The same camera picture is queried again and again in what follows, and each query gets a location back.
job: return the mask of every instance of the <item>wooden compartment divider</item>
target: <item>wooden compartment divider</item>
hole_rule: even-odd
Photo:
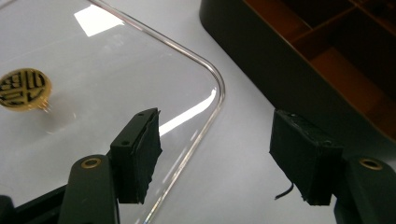
[[[396,140],[396,0],[245,2],[356,110]]]

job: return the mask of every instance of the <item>transparent plastic container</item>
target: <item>transparent plastic container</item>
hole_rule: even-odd
[[[66,184],[75,161],[158,107],[145,204],[120,205],[121,223],[150,222],[220,110],[216,68],[101,1],[0,1],[0,29],[0,75],[29,67],[52,83],[48,111],[0,108],[0,194],[18,206]]]

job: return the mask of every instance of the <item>brass screw hole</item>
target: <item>brass screw hole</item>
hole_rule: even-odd
[[[362,166],[371,170],[380,171],[383,168],[378,161],[362,158],[359,160],[359,162],[361,163]]]
[[[85,160],[82,164],[81,167],[84,169],[91,169],[95,168],[98,166],[102,161],[99,158],[90,158]]]

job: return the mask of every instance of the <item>gold coin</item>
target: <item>gold coin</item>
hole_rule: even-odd
[[[46,109],[50,79],[34,68],[22,68],[0,78],[0,105],[14,111]]]

